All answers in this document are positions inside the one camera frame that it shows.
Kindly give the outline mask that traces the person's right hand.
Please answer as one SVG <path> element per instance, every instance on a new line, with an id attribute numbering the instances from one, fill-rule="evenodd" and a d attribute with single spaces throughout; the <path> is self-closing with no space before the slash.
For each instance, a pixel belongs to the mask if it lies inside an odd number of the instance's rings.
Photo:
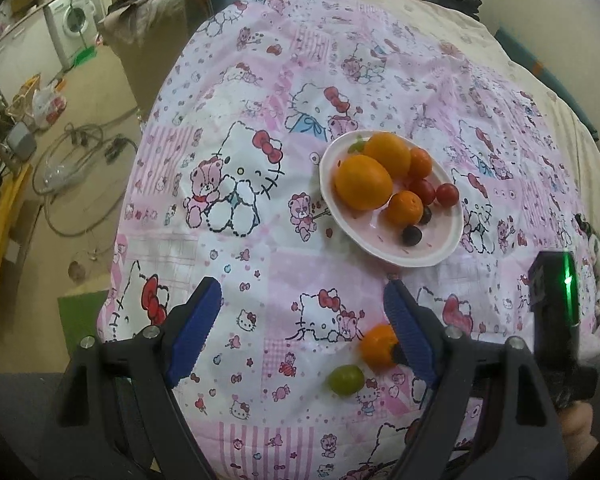
<path id="1" fill-rule="evenodd" d="M 593 408 L 577 401 L 558 413 L 562 440 L 567 450 L 568 467 L 576 470 L 593 452 L 598 441 L 592 436 Z"/>

